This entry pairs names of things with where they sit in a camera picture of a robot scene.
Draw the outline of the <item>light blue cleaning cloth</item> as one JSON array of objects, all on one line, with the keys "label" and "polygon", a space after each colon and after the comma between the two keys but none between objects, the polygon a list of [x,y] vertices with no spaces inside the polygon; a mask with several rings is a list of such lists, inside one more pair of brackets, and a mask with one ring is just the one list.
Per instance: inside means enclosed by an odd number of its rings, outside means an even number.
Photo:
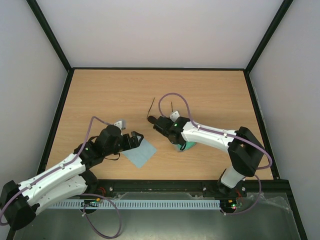
[{"label": "light blue cleaning cloth", "polygon": [[156,152],[157,149],[144,139],[139,147],[123,151],[122,154],[138,169],[140,169]]}]

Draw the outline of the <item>grey glasses case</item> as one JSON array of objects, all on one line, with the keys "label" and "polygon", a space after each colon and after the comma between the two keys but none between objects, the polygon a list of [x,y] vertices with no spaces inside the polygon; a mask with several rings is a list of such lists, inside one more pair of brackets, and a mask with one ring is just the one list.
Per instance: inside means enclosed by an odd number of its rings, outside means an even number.
[{"label": "grey glasses case", "polygon": [[181,145],[181,144],[177,144],[175,145],[175,148],[178,152],[185,152],[191,148],[193,148],[197,143],[196,142],[190,142],[187,141],[185,144]]}]

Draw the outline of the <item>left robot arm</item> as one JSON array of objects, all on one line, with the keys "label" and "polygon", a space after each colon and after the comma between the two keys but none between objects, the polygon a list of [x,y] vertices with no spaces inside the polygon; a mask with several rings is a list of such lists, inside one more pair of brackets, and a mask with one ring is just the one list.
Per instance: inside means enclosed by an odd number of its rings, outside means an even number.
[{"label": "left robot arm", "polygon": [[91,194],[98,180],[91,168],[110,155],[138,148],[144,135],[136,131],[123,134],[116,125],[108,125],[98,136],[86,137],[64,160],[28,180],[7,182],[0,194],[0,217],[14,231],[30,224],[51,205],[75,195]]}]

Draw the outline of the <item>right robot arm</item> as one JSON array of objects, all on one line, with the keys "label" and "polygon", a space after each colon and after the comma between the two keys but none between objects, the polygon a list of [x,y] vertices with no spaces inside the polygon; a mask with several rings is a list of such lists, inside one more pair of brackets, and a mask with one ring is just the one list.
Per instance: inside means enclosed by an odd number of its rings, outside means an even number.
[{"label": "right robot arm", "polygon": [[233,193],[240,181],[254,176],[264,155],[263,146],[246,127],[222,130],[199,124],[195,126],[189,118],[182,116],[149,116],[147,120],[180,152],[194,144],[203,144],[228,153],[231,166],[222,172],[216,187],[224,196]]}]

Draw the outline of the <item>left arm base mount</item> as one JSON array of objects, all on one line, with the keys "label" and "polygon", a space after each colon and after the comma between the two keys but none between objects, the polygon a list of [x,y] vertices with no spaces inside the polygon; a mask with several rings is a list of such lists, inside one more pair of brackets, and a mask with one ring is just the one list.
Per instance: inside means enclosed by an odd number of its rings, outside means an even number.
[{"label": "left arm base mount", "polygon": [[98,182],[90,182],[89,185],[84,182],[76,181],[76,190],[73,195],[67,197],[67,199],[77,200],[91,200],[102,199],[102,197],[112,196],[115,188],[113,180],[99,180]]}]

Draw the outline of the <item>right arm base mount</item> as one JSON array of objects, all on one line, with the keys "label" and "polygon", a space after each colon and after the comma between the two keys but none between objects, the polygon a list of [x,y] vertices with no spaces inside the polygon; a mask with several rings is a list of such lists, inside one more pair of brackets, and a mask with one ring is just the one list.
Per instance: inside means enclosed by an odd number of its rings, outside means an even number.
[{"label": "right arm base mount", "polygon": [[204,197],[215,198],[218,200],[236,199],[246,197],[247,191],[243,183],[238,183],[234,188],[229,188],[217,180],[203,181],[202,193]]}]

